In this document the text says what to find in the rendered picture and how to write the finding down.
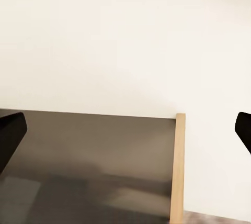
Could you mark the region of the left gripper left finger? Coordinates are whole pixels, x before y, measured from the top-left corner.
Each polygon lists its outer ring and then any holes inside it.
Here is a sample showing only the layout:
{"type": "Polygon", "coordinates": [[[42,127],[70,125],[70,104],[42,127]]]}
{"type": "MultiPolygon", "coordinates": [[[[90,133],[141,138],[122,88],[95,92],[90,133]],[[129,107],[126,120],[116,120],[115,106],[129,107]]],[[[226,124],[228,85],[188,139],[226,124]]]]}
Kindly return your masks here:
{"type": "Polygon", "coordinates": [[[27,132],[22,112],[0,118],[0,175],[27,132]]]}

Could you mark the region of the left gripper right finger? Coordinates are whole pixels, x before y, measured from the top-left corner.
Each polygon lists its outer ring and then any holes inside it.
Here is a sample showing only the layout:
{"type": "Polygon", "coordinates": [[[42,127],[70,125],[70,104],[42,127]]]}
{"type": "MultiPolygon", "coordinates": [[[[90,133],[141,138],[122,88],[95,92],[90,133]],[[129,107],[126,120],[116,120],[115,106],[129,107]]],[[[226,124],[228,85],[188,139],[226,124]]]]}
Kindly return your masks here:
{"type": "Polygon", "coordinates": [[[235,132],[251,153],[251,114],[245,112],[238,113],[235,132]]]}

